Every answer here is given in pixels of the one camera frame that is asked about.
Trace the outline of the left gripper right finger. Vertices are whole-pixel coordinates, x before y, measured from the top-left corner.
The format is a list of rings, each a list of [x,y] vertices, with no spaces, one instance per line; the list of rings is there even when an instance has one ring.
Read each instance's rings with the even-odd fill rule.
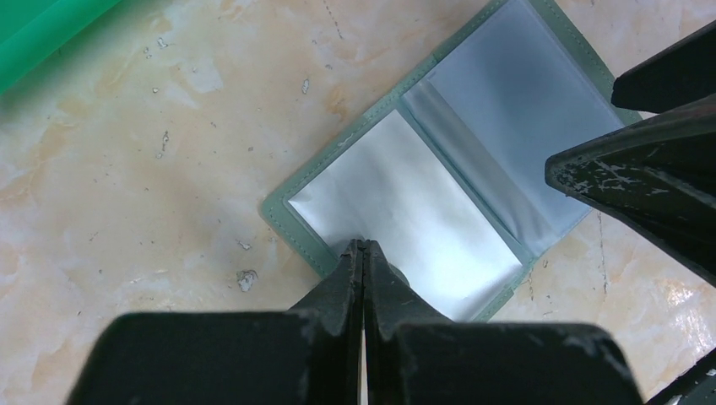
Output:
[[[639,404],[611,335],[586,323],[456,322],[365,244],[371,404]]]

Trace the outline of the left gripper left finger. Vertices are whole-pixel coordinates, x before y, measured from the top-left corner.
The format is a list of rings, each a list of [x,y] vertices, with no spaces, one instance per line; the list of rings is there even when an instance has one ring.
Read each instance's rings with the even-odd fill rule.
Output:
[[[116,318],[71,404],[357,404],[362,240],[288,310],[134,312]]]

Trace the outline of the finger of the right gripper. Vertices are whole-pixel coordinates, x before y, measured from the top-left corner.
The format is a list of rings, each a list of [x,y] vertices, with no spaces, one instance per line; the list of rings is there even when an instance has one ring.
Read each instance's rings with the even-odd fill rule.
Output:
[[[545,181],[715,283],[714,95],[552,155]]]
[[[711,22],[618,77],[612,105],[654,114],[715,93],[715,23]]]

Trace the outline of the sage green card holder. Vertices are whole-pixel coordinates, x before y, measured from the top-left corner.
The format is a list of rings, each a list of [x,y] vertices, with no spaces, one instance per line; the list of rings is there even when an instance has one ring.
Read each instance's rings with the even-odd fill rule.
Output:
[[[553,1],[491,1],[263,202],[321,277],[374,240],[428,304],[486,321],[589,207],[545,162],[640,120]]]

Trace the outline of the green plastic bin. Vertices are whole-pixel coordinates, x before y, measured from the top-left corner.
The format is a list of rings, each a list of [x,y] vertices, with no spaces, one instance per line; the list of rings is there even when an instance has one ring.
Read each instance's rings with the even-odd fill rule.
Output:
[[[20,80],[119,0],[1,2],[1,91]]]

